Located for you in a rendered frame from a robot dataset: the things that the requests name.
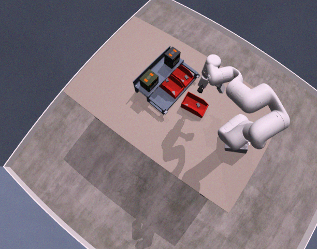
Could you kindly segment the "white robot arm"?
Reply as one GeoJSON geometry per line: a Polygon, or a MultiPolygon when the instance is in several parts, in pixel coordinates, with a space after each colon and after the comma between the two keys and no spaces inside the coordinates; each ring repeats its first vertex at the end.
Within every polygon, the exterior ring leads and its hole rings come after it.
{"type": "Polygon", "coordinates": [[[212,86],[216,86],[219,93],[225,90],[226,95],[245,113],[254,113],[265,106],[271,112],[255,122],[239,114],[218,129],[219,138],[233,150],[238,150],[245,144],[256,149],[265,147],[269,138],[285,130],[290,125],[290,118],[275,92],[267,84],[260,84],[250,89],[243,84],[241,73],[234,67],[219,68],[221,59],[215,54],[207,57],[202,75],[212,86]],[[244,121],[245,120],[245,121],[244,121]]]}

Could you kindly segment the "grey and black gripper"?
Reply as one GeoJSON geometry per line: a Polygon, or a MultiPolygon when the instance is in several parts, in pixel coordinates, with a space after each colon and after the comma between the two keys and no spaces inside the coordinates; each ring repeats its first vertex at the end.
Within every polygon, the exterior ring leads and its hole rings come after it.
{"type": "Polygon", "coordinates": [[[203,92],[203,89],[206,88],[208,84],[208,79],[205,78],[203,75],[201,76],[200,80],[199,80],[199,83],[198,83],[198,86],[199,86],[199,93],[202,93],[203,92]],[[203,88],[203,89],[202,89],[203,88]]]}

